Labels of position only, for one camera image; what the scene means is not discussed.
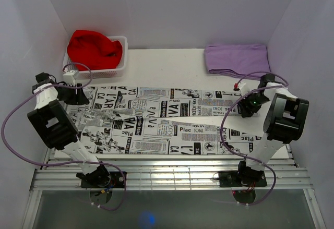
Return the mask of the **folded purple trousers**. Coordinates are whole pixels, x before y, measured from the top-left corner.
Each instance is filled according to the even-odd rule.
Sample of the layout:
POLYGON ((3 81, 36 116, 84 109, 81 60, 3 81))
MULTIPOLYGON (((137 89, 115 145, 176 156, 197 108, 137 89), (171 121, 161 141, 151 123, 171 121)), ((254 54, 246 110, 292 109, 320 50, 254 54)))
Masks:
POLYGON ((257 79, 270 72, 267 47, 263 44, 216 44, 204 49, 207 72, 249 79, 257 79))

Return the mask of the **white plastic basket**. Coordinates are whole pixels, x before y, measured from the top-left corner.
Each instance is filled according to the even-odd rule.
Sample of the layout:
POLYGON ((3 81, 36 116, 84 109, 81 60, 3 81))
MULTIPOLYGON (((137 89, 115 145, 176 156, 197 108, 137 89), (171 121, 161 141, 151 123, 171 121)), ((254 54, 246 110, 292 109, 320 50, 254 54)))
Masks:
MULTIPOLYGON (((112 77, 121 77, 123 76, 125 72, 125 68, 127 66, 128 61, 128 42, 127 38, 124 36, 107 36, 107 38, 111 41, 119 41, 123 48, 123 53, 121 57, 121 61, 118 64, 118 66, 115 69, 105 69, 105 70, 93 70, 92 71, 92 77, 93 79, 98 78, 112 78, 112 77)), ((73 63, 71 59, 69 58, 67 52, 65 52, 64 59, 63 59, 63 67, 67 64, 73 63)), ((66 70, 78 70, 76 65, 69 65, 66 67, 66 70)), ((90 73, 89 71, 79 71, 79 75, 77 79, 83 80, 83 79, 90 79, 90 73)))

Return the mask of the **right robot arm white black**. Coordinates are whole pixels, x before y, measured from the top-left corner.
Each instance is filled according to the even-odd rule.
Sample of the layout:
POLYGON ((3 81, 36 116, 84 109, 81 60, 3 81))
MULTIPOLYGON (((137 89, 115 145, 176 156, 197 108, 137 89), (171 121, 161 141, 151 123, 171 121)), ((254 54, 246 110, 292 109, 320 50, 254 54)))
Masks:
POLYGON ((303 133, 309 101, 291 94, 273 74, 261 76, 257 92, 244 97, 237 107, 241 116, 248 118, 265 103, 270 103, 270 108, 263 124, 264 134, 248 158, 238 164, 235 173, 236 181, 242 186, 263 180, 264 165, 280 148, 299 140, 303 133))

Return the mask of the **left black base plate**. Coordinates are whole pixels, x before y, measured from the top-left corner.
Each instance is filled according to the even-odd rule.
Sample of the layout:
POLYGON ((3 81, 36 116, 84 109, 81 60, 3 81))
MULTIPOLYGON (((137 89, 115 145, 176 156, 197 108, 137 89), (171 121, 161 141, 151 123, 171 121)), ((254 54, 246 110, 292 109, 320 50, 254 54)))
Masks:
POLYGON ((108 186, 98 186, 98 185, 92 185, 88 183, 85 180, 81 180, 80 187, 81 188, 104 188, 112 186, 113 188, 124 188, 125 187, 125 181, 127 179, 127 172, 122 171, 122 174, 120 172, 111 171, 110 172, 111 180, 109 182, 108 186))

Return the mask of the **aluminium rail frame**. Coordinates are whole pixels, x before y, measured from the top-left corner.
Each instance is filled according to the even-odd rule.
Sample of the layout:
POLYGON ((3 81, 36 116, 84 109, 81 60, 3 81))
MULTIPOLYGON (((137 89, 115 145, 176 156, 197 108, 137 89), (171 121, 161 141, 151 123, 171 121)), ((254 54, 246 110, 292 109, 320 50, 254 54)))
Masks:
MULTIPOLYGON (((219 171, 236 170, 240 157, 235 155, 101 155, 105 163, 127 172, 127 190, 218 190, 219 171)), ((48 156, 48 163, 59 166, 36 170, 31 190, 81 190, 76 173, 77 164, 60 153, 48 156)), ((265 170, 267 189, 275 183, 276 189, 311 189, 307 169, 297 167, 286 148, 280 149, 265 170)))

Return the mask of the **newspaper print trousers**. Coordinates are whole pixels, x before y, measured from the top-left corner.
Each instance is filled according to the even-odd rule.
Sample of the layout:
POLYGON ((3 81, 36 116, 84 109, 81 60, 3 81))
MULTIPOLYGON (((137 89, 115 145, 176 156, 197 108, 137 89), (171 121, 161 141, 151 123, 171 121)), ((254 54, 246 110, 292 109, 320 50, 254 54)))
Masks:
POLYGON ((79 139, 96 154, 224 155, 252 152, 259 136, 192 117, 240 116, 239 94, 217 90, 86 87, 88 104, 68 105, 79 139))

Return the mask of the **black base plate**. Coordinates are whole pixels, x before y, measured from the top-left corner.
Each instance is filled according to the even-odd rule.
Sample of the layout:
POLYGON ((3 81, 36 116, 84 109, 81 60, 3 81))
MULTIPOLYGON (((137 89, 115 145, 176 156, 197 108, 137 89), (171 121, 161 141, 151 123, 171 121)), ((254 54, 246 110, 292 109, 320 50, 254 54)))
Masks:
POLYGON ((220 187, 267 187, 267 180, 263 171, 256 177, 242 176, 238 171, 219 171, 220 187))
POLYGON ((98 186, 98 185, 92 185, 88 183, 85 180, 81 180, 80 187, 81 188, 104 188, 112 186, 113 188, 124 188, 125 187, 125 181, 127 179, 127 172, 122 171, 122 174, 120 172, 111 171, 110 172, 111 180, 109 182, 108 186, 98 186))

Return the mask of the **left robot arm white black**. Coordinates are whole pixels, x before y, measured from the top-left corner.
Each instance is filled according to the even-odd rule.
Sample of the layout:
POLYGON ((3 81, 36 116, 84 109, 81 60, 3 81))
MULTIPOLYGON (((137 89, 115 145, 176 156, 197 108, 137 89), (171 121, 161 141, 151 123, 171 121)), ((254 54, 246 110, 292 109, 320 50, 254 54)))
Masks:
POLYGON ((59 87, 48 73, 36 75, 37 84, 32 87, 36 94, 36 106, 27 114, 27 118, 50 149, 56 149, 76 161, 82 172, 76 177, 93 187, 106 187, 111 183, 111 175, 96 156, 80 142, 79 131, 72 119, 62 107, 68 105, 86 105, 82 84, 75 86, 62 83, 59 87))

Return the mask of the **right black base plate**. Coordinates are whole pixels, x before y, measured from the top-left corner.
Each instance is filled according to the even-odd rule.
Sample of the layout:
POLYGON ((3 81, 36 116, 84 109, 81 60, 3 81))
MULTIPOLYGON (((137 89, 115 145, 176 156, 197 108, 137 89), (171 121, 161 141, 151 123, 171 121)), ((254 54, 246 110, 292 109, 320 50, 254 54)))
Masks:
POLYGON ((242 176, 238 171, 219 171, 220 187, 267 187, 267 180, 263 171, 256 177, 242 176))

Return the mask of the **red trousers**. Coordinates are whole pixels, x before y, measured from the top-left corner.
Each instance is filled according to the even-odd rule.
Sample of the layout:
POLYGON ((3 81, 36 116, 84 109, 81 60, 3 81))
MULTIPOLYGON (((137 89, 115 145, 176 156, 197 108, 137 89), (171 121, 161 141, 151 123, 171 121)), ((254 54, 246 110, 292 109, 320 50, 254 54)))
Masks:
POLYGON ((76 30, 67 46, 68 57, 79 71, 115 69, 121 62, 123 47, 101 33, 76 30))

